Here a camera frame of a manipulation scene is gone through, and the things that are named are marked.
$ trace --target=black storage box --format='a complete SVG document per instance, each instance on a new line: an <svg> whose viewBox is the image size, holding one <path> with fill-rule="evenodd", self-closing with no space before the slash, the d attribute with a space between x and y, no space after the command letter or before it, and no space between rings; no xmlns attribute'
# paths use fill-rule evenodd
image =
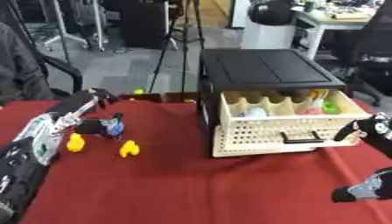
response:
<svg viewBox="0 0 392 224"><path fill-rule="evenodd" d="M207 49L200 55L197 109L208 149L220 124L223 91L344 89L345 84L294 50Z"/></svg>

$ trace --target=beige drawer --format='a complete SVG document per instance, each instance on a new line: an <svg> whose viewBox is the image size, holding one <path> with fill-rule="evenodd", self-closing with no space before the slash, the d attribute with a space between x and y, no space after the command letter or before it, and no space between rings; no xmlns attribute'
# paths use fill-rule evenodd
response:
<svg viewBox="0 0 392 224"><path fill-rule="evenodd" d="M271 96L257 95L257 92L226 92L220 97L221 125L215 128L214 157L312 151L317 147L354 145L359 140L357 133L341 142L333 141L333 137L352 120L371 116L338 90L330 90L325 98L339 108L337 115L297 115L312 103L311 98L294 103L290 97L273 99ZM263 108L268 116L239 116L252 107ZM290 139L290 143L284 143L282 133ZM292 143L296 140L313 139L315 133L322 141Z"/></svg>

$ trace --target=drawer handle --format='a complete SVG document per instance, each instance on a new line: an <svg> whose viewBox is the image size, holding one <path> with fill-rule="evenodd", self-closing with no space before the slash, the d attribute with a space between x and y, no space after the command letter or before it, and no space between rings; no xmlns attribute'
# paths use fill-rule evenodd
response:
<svg viewBox="0 0 392 224"><path fill-rule="evenodd" d="M309 139L289 139L286 133L280 132L280 135L283 138L283 143L284 144L320 144L323 143L324 140L321 139L319 134L317 134L316 131L311 131L311 134L314 136L314 138L309 138Z"/></svg>

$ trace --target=black lid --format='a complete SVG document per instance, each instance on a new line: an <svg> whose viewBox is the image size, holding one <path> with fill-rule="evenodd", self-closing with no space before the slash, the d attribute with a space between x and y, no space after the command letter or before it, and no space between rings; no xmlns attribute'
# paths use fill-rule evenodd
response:
<svg viewBox="0 0 392 224"><path fill-rule="evenodd" d="M214 88L343 88L345 84L293 50L208 49L202 53Z"/></svg>

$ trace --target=tripod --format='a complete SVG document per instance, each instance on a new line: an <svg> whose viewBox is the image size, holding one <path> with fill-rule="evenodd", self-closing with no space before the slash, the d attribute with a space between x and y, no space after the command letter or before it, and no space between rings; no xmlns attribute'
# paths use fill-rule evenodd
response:
<svg viewBox="0 0 392 224"><path fill-rule="evenodd" d="M183 51L183 62L182 62L182 75L181 75L181 100L183 100L184 92L185 92L185 85L186 85L186 62L187 62L187 55L188 55L188 29L189 29L189 10L191 6L191 1L193 2L193 8L195 11L196 15L196 23L197 23L197 29L198 29L198 41L200 42L200 47L201 50L204 50L204 37L203 37L203 31L201 29L201 20L200 20L200 2L199 0L186 0L185 2L185 22L184 22L184 28L181 30L182 34L182 40L181 42L183 43L182 46L182 51ZM164 60L167 46L169 45L169 42L172 39L172 33L176 22L178 21L179 17L175 17L170 24L169 32L167 33L165 39L164 39L164 47L162 49L162 52L159 56L159 61L157 63L157 67L154 70L154 77L152 78L152 82L150 84L150 93L152 92L152 89L154 88L155 81L158 77L158 74L160 72L162 62Z"/></svg>

